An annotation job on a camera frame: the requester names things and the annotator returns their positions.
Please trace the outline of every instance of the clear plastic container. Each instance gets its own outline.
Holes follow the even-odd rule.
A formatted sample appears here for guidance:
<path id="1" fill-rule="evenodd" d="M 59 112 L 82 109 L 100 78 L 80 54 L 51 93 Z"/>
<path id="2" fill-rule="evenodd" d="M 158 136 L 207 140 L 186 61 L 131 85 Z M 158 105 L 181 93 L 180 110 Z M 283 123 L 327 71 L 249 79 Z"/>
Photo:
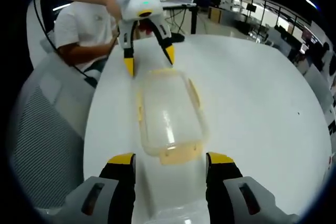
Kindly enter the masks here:
<path id="1" fill-rule="evenodd" d="M 184 206 L 159 212 L 145 224 L 208 224 L 210 216 L 208 203 L 204 200 L 195 201 Z"/>
<path id="2" fill-rule="evenodd" d="M 190 79 L 174 69 L 148 72 L 138 96 L 141 142 L 162 164 L 181 164 L 202 153 L 208 130 Z"/>

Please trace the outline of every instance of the plastic container lid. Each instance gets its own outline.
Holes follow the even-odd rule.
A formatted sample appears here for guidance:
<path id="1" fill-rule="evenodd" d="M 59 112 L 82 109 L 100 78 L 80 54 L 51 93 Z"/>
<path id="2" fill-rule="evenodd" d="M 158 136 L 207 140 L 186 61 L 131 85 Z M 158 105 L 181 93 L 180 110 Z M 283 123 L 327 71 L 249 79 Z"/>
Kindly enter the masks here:
<path id="1" fill-rule="evenodd" d="M 174 69 L 154 70 L 139 92 L 139 124 L 145 152 L 162 164 L 185 163 L 202 153 L 207 126 L 190 79 Z"/>

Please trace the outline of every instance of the black cable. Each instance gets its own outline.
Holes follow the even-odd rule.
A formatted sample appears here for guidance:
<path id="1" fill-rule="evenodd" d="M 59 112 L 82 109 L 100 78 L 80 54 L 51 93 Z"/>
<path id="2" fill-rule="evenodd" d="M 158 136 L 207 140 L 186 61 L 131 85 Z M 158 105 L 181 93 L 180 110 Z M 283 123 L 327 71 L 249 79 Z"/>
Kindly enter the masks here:
<path id="1" fill-rule="evenodd" d="M 40 16 L 38 15 L 38 12 L 37 12 L 37 8 L 36 8 L 36 0 L 33 0 L 33 2 L 34 2 L 34 10 L 35 10 L 35 14 L 36 14 L 36 17 L 37 17 L 37 19 L 38 19 L 38 22 L 40 23 L 40 26 L 41 26 L 41 28 L 42 28 L 42 31 L 43 31 L 43 33 L 44 33 L 44 35 L 46 36 L 46 38 L 47 38 L 47 40 L 49 41 L 49 43 L 50 43 L 50 45 L 52 46 L 52 48 L 53 48 L 53 50 L 55 51 L 55 53 L 57 53 L 58 55 L 59 55 L 59 57 L 61 57 L 61 59 L 63 59 L 62 58 L 62 54 L 60 53 L 60 51 L 56 48 L 56 46 L 54 45 L 54 43 L 50 40 L 50 38 L 49 38 L 49 36 L 48 36 L 48 34 L 47 34 L 47 32 L 46 32 L 46 30 L 44 29 L 44 26 L 43 26 L 43 24 L 42 24 L 42 21 L 41 21 L 41 19 L 40 19 Z M 79 68 L 77 68 L 75 65 L 71 65 L 72 67 L 74 67 L 79 73 L 81 73 L 83 76 L 85 76 L 86 78 L 93 78 L 93 77 L 89 77 L 89 76 L 87 76 L 84 72 L 82 72 Z"/>
<path id="2" fill-rule="evenodd" d="M 175 21 L 175 16 L 176 16 L 176 15 L 175 15 L 175 12 L 174 12 L 174 10 L 173 10 L 173 23 L 175 24 L 176 27 L 178 27 L 179 25 L 178 25 L 178 24 L 176 23 L 176 21 Z"/>
<path id="3" fill-rule="evenodd" d="M 170 22 L 168 21 L 168 19 L 171 19 L 171 20 L 173 21 L 173 19 L 172 19 L 172 10 L 169 10 L 169 15 L 170 15 L 170 16 L 169 16 L 168 18 L 166 18 L 165 21 L 171 26 L 170 29 L 172 30 L 173 27 L 174 27 L 174 24 L 173 24 L 172 22 L 170 23 Z"/>
<path id="4" fill-rule="evenodd" d="M 173 19 L 175 20 L 175 16 L 177 16 L 178 14 L 183 12 L 183 10 L 181 10 L 180 12 L 178 12 L 176 14 L 174 13 L 174 10 L 169 10 L 169 12 L 170 12 L 170 16 L 168 18 L 166 18 L 165 20 L 171 19 L 173 21 Z"/>
<path id="5" fill-rule="evenodd" d="M 208 34 L 207 32 L 207 29 L 206 29 L 206 24 L 205 24 L 205 21 L 204 19 L 202 19 L 198 14 L 197 14 L 198 18 L 203 22 L 203 25 L 204 25 L 204 30 L 205 30 L 205 34 Z"/>
<path id="6" fill-rule="evenodd" d="M 182 18 L 182 22 L 181 22 L 180 27 L 179 27 L 179 29 L 178 29 L 178 31 L 177 31 L 178 34 L 180 33 L 181 27 L 182 27 L 182 25 L 183 25 L 183 23 L 184 23 L 184 18 L 185 18 L 185 13 L 186 13 L 186 11 L 187 11 L 187 9 L 184 10 L 183 18 Z"/>
<path id="7" fill-rule="evenodd" d="M 174 25 L 174 20 L 175 20 L 175 14 L 174 14 L 174 10 L 170 10 L 170 19 L 172 21 L 172 24 Z"/>

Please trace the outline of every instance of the gray chair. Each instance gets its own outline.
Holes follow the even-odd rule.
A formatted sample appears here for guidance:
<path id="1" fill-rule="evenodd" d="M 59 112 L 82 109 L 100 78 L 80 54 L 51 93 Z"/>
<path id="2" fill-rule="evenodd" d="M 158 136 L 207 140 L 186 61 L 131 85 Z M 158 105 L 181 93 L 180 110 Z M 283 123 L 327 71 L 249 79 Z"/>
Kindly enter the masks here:
<path id="1" fill-rule="evenodd" d="M 83 144 L 94 89 L 58 56 L 25 82 L 11 114 L 7 151 L 36 208 L 56 208 L 83 182 Z"/>
<path id="2" fill-rule="evenodd" d="M 265 45 L 274 46 L 279 45 L 281 42 L 281 33 L 278 30 L 275 30 L 273 27 L 270 28 L 267 32 L 267 39 L 264 42 Z"/>
<path id="3" fill-rule="evenodd" d="M 326 113 L 333 103 L 333 96 L 330 92 L 329 85 L 326 79 L 322 76 L 322 74 L 314 64 L 310 66 L 304 77 L 313 92 L 315 93 L 316 98 L 319 101 L 323 110 L 323 113 Z"/>
<path id="4" fill-rule="evenodd" d="M 283 39 L 280 40 L 280 44 L 278 47 L 279 51 L 282 52 L 282 54 L 288 58 L 292 50 L 292 47 Z"/>

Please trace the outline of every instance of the round table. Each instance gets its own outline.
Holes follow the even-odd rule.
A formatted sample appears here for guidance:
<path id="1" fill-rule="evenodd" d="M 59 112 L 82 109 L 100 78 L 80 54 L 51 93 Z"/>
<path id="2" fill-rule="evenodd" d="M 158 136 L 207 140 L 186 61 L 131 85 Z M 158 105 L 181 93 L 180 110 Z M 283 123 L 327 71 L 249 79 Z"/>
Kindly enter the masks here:
<path id="1" fill-rule="evenodd" d="M 191 35 L 174 46 L 174 68 L 194 82 L 203 105 L 205 150 L 230 156 L 243 176 L 274 194 L 280 209 L 302 214 L 319 192 L 331 143 L 301 73 L 278 50 L 248 40 Z M 87 122 L 85 179 L 99 176 L 111 157 L 141 148 L 137 85 L 147 71 L 169 63 L 155 38 L 135 41 L 134 51 L 134 79 L 119 46 L 101 75 Z"/>

